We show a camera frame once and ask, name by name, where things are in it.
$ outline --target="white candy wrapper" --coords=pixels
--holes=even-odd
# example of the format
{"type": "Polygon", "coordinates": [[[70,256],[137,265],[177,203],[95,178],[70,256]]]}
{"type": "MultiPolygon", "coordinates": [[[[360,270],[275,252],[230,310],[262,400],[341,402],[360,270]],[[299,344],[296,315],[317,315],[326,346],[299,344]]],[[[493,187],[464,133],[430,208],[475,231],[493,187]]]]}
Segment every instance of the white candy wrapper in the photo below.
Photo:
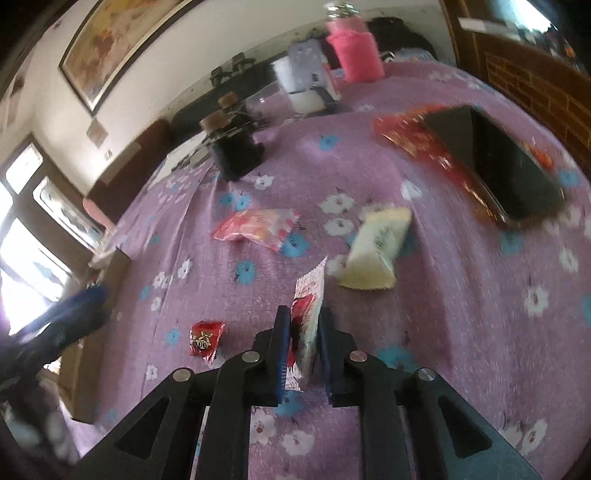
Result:
{"type": "Polygon", "coordinates": [[[324,266],[327,257],[295,283],[291,304],[291,342],[287,359],[286,390],[304,391],[316,357],[318,317],[324,299],[324,266]]]}
{"type": "Polygon", "coordinates": [[[365,219],[341,272],[339,285],[356,290],[393,288],[393,262],[413,217],[408,208],[389,208],[365,219]]]}

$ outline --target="picture frame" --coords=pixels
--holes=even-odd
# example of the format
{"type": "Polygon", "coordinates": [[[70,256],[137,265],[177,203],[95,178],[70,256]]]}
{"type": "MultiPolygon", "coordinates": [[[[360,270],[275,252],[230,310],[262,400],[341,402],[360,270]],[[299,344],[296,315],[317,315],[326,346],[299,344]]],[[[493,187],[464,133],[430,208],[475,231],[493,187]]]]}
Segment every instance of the picture frame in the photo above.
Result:
{"type": "Polygon", "coordinates": [[[144,50],[203,1],[99,0],[59,63],[66,82],[88,113],[95,116],[144,50]]]}

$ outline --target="red candy wrapper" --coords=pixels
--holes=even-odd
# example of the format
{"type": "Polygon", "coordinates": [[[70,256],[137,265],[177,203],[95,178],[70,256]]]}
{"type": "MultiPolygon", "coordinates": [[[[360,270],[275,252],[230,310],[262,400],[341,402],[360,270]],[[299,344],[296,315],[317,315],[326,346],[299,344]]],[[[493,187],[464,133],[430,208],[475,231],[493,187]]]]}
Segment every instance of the red candy wrapper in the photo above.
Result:
{"type": "Polygon", "coordinates": [[[200,356],[212,363],[216,358],[217,346],[226,329],[223,322],[199,322],[191,327],[189,334],[191,355],[200,356]]]}
{"type": "Polygon", "coordinates": [[[225,241],[247,238],[278,252],[299,218],[291,209],[243,210],[224,220],[212,237],[225,241]]]}
{"type": "Polygon", "coordinates": [[[304,391],[314,367],[318,316],[324,299],[326,257],[314,270],[299,278],[291,304],[290,349],[287,355],[286,390],[304,391]]]}

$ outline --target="pink candy wrapper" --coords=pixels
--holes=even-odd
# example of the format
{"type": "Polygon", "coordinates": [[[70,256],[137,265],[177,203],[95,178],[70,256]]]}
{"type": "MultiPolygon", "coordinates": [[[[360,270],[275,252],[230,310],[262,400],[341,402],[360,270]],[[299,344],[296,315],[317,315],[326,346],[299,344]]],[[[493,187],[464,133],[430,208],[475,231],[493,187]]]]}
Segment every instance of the pink candy wrapper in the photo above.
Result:
{"type": "Polygon", "coordinates": [[[212,237],[224,241],[247,238],[278,252],[299,218],[291,209],[243,210],[224,220],[212,237]]]}

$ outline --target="sticker on wall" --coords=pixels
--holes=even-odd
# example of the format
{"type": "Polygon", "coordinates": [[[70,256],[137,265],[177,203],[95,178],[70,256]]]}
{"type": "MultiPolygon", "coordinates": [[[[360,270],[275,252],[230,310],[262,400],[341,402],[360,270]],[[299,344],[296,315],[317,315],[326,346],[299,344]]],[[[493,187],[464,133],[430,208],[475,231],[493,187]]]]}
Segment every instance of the sticker on wall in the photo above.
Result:
{"type": "Polygon", "coordinates": [[[94,143],[96,148],[100,148],[100,146],[105,142],[105,140],[109,136],[109,133],[96,118],[93,118],[92,122],[90,122],[88,130],[86,131],[86,136],[90,139],[91,142],[94,143]]]}

